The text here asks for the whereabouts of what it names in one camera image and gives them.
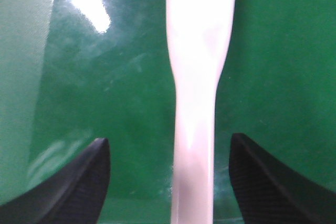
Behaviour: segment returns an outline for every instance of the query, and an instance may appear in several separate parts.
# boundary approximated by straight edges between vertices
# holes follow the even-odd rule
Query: black grip jaw
[[[0,206],[0,223],[95,224],[109,181],[109,142],[98,138],[55,175]]]
[[[233,134],[231,184],[246,224],[335,224],[336,194],[301,176],[248,136]]]

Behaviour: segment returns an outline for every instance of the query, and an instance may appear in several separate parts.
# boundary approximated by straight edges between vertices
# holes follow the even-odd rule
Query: black rubber edge
[[[109,181],[109,142],[98,138],[55,175],[0,206],[0,223],[94,224]]]
[[[252,139],[233,134],[230,181],[246,224],[335,224],[336,194],[298,174]]]

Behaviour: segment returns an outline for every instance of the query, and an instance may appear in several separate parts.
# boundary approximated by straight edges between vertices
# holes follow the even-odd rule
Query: green surface
[[[168,223],[175,94],[165,0],[102,0],[106,33],[70,0],[34,0],[31,15],[20,1],[0,0],[0,202],[108,137],[100,223]],[[227,170],[234,132],[336,191],[335,14],[334,0],[236,0],[217,93],[216,223],[242,222]]]

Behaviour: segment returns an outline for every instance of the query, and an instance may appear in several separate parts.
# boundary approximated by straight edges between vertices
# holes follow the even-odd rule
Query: glossy green panel
[[[165,0],[101,2],[0,0],[0,203],[108,137],[100,223],[169,223],[175,91]],[[334,2],[236,0],[217,93],[216,223],[242,222],[227,169],[234,132],[336,190]]]

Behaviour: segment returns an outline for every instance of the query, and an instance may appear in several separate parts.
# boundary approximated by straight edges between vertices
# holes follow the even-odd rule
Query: green background
[[[0,49],[0,202],[55,173],[94,138],[107,137],[112,175],[99,223],[169,223],[175,90],[165,0],[103,2],[112,19],[104,34],[69,0],[50,2],[39,67],[26,58],[26,47],[17,49],[35,45],[36,37],[22,34],[36,27],[16,29],[29,23],[27,14],[15,21],[19,0],[0,0],[0,21],[13,23],[0,26],[0,44],[7,48]],[[234,132],[336,191],[335,38],[335,0],[236,0],[216,101],[216,223],[242,223],[227,170]],[[32,90],[35,98],[26,103]],[[31,126],[25,125],[28,116],[20,117],[22,108],[32,110]]]

